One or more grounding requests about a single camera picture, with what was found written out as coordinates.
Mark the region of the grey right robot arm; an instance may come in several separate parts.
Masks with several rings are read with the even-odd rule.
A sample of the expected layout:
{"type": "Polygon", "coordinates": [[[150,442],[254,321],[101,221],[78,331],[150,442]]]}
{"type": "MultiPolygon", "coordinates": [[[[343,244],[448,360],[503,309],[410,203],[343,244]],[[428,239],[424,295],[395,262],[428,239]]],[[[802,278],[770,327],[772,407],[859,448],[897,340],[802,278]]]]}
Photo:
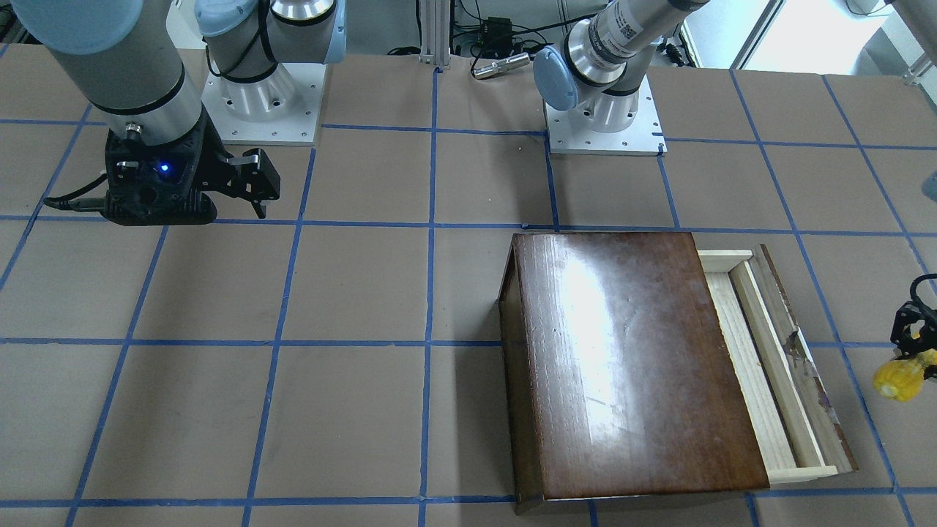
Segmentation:
{"type": "Polygon", "coordinates": [[[166,28],[168,1],[11,7],[108,124],[100,176],[44,206],[124,226],[213,223],[212,193],[265,219],[281,178],[264,146],[313,143],[325,69],[347,50],[344,1],[197,1],[199,84],[166,28]]]}

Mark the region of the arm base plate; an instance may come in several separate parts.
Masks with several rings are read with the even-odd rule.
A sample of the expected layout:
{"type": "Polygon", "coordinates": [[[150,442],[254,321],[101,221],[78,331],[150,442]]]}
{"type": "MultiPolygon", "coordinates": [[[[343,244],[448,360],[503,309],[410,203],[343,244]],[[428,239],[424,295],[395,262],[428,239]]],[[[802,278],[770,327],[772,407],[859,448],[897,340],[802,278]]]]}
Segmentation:
{"type": "Polygon", "coordinates": [[[210,75],[202,103],[224,143],[232,146],[315,146],[328,66],[279,64],[257,83],[210,75]]]}
{"type": "Polygon", "coordinates": [[[602,93],[572,110],[548,104],[543,110],[553,153],[653,157],[667,152],[649,77],[629,96],[602,93]]]}

